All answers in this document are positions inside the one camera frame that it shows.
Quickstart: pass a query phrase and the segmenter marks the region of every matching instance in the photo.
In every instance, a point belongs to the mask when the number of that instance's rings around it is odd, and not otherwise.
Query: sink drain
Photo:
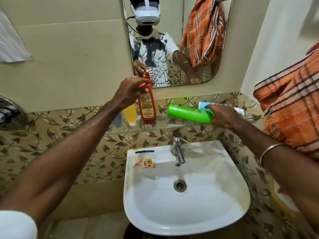
[[[186,183],[184,180],[177,180],[174,182],[174,189],[177,191],[177,192],[184,192],[186,190],[187,186],[186,186]]]

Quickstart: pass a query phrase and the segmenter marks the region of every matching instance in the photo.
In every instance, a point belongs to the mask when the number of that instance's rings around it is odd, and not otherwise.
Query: white cloth
[[[37,234],[37,226],[27,214],[0,210],[1,239],[36,239]]]
[[[32,60],[19,35],[0,8],[0,63]]]
[[[168,65],[166,59],[173,61],[173,53],[179,48],[168,33],[159,33],[156,29],[149,36],[130,32],[130,44],[133,60],[145,64],[150,72],[154,87],[169,86]]]

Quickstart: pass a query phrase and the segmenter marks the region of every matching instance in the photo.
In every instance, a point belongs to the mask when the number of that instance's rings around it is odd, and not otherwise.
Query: faucet
[[[182,164],[185,163],[185,158],[184,158],[184,155],[183,155],[183,153],[182,153],[182,151],[181,151],[181,141],[183,140],[184,142],[186,142],[186,143],[188,143],[188,144],[190,144],[190,142],[187,141],[187,140],[185,140],[185,139],[183,139],[183,138],[181,137],[181,133],[180,133],[180,132],[175,131],[175,132],[173,133],[173,136],[174,136],[174,138],[173,138],[172,154],[173,154],[174,156],[177,156],[177,157],[178,157],[178,161],[179,161],[179,162],[178,162],[178,164],[177,164],[176,166],[181,166]]]

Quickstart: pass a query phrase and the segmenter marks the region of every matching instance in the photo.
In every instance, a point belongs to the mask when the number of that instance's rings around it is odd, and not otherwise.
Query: bracelet
[[[267,149],[261,154],[261,156],[260,156],[260,158],[259,158],[259,163],[260,163],[260,165],[261,165],[261,167],[262,167],[263,169],[264,169],[263,159],[264,159],[266,153],[269,152],[271,149],[273,149],[273,148],[275,148],[275,147],[277,147],[277,146],[281,146],[281,145],[289,146],[289,145],[286,144],[286,143],[277,143],[277,144],[274,144],[274,145],[270,146],[269,148],[267,148]]]
[[[185,64],[185,63],[187,63],[187,62],[189,62],[188,60],[187,61],[185,61],[182,65],[181,65],[181,69],[183,68],[183,65]]]

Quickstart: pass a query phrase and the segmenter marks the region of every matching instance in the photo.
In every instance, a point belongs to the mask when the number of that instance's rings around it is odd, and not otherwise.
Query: sink
[[[183,236],[213,231],[243,217],[249,190],[221,142],[196,142],[181,149],[186,163],[179,167],[172,146],[128,151],[123,201],[131,223],[154,235]],[[154,160],[155,168],[134,167],[135,152],[142,150],[154,150],[144,155]]]

